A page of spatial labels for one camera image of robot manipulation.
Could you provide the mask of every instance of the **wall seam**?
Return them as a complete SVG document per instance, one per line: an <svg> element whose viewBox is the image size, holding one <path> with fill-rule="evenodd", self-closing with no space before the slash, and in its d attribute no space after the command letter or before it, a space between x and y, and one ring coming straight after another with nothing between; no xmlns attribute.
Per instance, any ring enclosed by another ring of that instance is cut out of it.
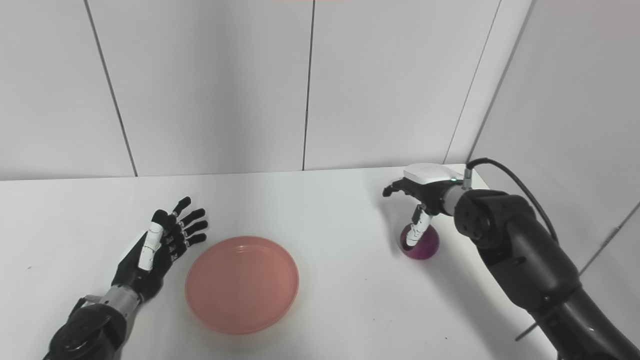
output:
<svg viewBox="0 0 640 360"><path fill-rule="evenodd" d="M511 49L511 54L509 54L509 60L507 60L507 64L504 66L504 70L502 71L502 75L500 76L500 81L498 81L498 86L495 87L495 91L493 92L493 97L491 98L491 102L489 103L489 107L487 108L486 113L484 113L484 118L482 120L482 124L480 125L480 129L478 129L478 134L476 135L474 144L473 146L471 146L471 150L469 151L469 155L467 156L467 162L471 160L471 157L473 156L473 153L476 150L476 145L478 144L478 140L482 135L482 132L484 130L484 125L486 124L489 114L493 109L493 104L495 103L498 93L500 92L500 88L502 87L502 83L504 82L504 78L506 77L507 71L509 71L509 67L511 66L511 61L513 60L516 50L518 49L518 45L520 45L522 34L524 34L524 30L527 27L527 23L529 22L529 18L531 17L531 13L533 12L533 8L536 6L537 1L538 0L532 0L531 4L529 5L529 9L527 10L527 15L525 16L524 21L522 22L522 26L520 26L520 31L518 32L518 37L516 38L516 42L515 44L513 44L513 48Z"/></svg>
<svg viewBox="0 0 640 360"><path fill-rule="evenodd" d="M116 94L113 91L113 85L111 84L111 77L109 76L109 70L107 69L107 63L104 60L104 54L102 53L102 46L100 45L100 40L98 39L98 32L95 29L95 23L93 22L93 15L91 14L91 9L89 8L88 0L84 0L84 7L86 8L87 16L89 16L89 23L91 24L91 30L93 31L93 38L95 39L95 44L98 47L98 54L100 55L100 61L102 62L102 69L104 70L104 75L107 79L107 85L109 86L109 92L111 93L111 100L113 101L113 106L116 109L116 114L118 116L118 122L120 123L120 130L122 132L122 137L124 138L124 144L127 147L127 153L129 154L129 160L131 161L131 167L133 168L134 176L138 176L138 169L136 168L136 162L133 160L133 154L131 153L131 146L129 146L129 138L127 137L127 131L124 128L124 123L122 122L122 116L120 114L120 108L118 107L118 101L116 100Z"/></svg>

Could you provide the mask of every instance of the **black robot arm segment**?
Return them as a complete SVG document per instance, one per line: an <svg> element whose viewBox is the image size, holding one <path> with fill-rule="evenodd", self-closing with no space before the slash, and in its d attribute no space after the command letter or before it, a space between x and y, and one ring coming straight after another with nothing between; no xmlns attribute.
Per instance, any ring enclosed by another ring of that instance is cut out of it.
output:
<svg viewBox="0 0 640 360"><path fill-rule="evenodd" d="M447 201L456 202L457 230L476 244L509 299L531 314L563 359L640 359L582 289L575 265L524 198L469 190L445 194Z"/></svg>

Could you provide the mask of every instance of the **black cable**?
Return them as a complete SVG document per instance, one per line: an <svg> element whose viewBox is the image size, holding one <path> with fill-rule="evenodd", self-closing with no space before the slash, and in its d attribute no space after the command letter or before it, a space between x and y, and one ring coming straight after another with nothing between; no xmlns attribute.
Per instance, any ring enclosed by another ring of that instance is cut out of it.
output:
<svg viewBox="0 0 640 360"><path fill-rule="evenodd" d="M542 221L545 222L545 225L547 226L547 229L549 230L549 234L551 235L551 238L556 243L558 243L558 236L556 234L556 230L554 229L554 226L551 224L551 220L549 220L549 217L547 216L545 211L542 209L542 206L540 206L540 203L536 200L536 198L529 191L529 189L524 185L522 180L520 180L516 176L516 174L513 173L513 171L509 170L508 167L506 167L503 164L499 163L498 161L495 161L495 160L490 159L490 158L479 158L479 159L475 159L475 160L469 161L467 163L467 169L472 170L474 167L476 167L476 165L480 165L480 164L491 164L491 165L499 168L505 174L507 174L510 178L512 178L512 180L520 187L522 192L525 193L525 195L529 198L529 201L531 201L531 203L533 204L534 208L536 208L536 210L540 214L540 217L542 218Z"/></svg>

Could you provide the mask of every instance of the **robot finger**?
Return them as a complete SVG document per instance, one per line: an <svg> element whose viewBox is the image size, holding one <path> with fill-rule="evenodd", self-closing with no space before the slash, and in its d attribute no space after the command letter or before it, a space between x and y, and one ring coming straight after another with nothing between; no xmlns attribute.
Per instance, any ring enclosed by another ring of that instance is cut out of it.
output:
<svg viewBox="0 0 640 360"><path fill-rule="evenodd" d="M182 213L182 210L186 209L187 206L189 205L191 205L191 198L187 196L182 200L178 201L178 204L175 206L171 214L174 215L175 217L178 217L180 216L180 213Z"/></svg>
<svg viewBox="0 0 640 360"><path fill-rule="evenodd" d="M166 220L163 224L165 235L170 233L171 230L173 230L173 228L176 226L176 224L178 224L178 216L180 216L180 213L182 213L182 211L190 204L191 198L188 196L178 201L178 204L175 206L169 216L166 217Z"/></svg>
<svg viewBox="0 0 640 360"><path fill-rule="evenodd" d="M180 226L182 228L185 228L187 225L192 223L194 220L197 220L199 218L204 217L205 214L206 214L206 211L203 208L194 210L189 215L187 215L184 218L182 218L182 220L180 220L180 222L178 224L180 224Z"/></svg>
<svg viewBox="0 0 640 360"><path fill-rule="evenodd" d="M186 251L187 249L197 243L201 243L203 241L205 241L207 239L207 235L206 234L197 234L194 235L190 238L187 238L185 240L183 240L180 243L176 243L173 245L169 246L169 251L171 254L171 260L172 261L176 261L178 260Z"/></svg>
<svg viewBox="0 0 640 360"><path fill-rule="evenodd" d="M206 220L199 221L186 229L182 229L181 226L175 226L171 232L163 238L163 243L165 245L170 245L175 241L179 243L194 233L206 229L207 226L209 226L209 223Z"/></svg>
<svg viewBox="0 0 640 360"><path fill-rule="evenodd" d="M197 223L187 227L182 233L184 235L185 238L195 234L198 231L204 230L209 226L208 221L203 220L203 221L198 221Z"/></svg>

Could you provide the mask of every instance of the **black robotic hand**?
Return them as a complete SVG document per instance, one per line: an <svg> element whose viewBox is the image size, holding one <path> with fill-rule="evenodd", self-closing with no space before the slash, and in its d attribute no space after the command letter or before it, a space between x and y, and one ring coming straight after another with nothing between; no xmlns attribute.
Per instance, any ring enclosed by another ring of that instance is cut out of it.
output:
<svg viewBox="0 0 640 360"><path fill-rule="evenodd" d="M185 197L178 202L171 214L167 214L164 210L156 211L152 222L160 224L163 233L160 247L153 255L153 267L150 271L146 271L138 266L145 240L149 234L147 231L118 264L118 270L111 282L112 286L130 287L140 296L141 302L146 302L158 294L162 288L163 278L173 262L180 258L191 245L207 239L206 234L195 234L208 226L205 220L196 221L204 217L204 209L194 210L184 218L178 219L180 213L190 204L191 198Z"/></svg>
<svg viewBox="0 0 640 360"><path fill-rule="evenodd" d="M207 238L195 234L208 226L200 220L204 209L178 219L190 204L191 199L185 197L171 214L156 211L149 230L118 264L109 291L99 298L87 295L78 301L67 323L51 339L46 360L114 358L126 339L132 312L158 294L167 271L189 246Z"/></svg>

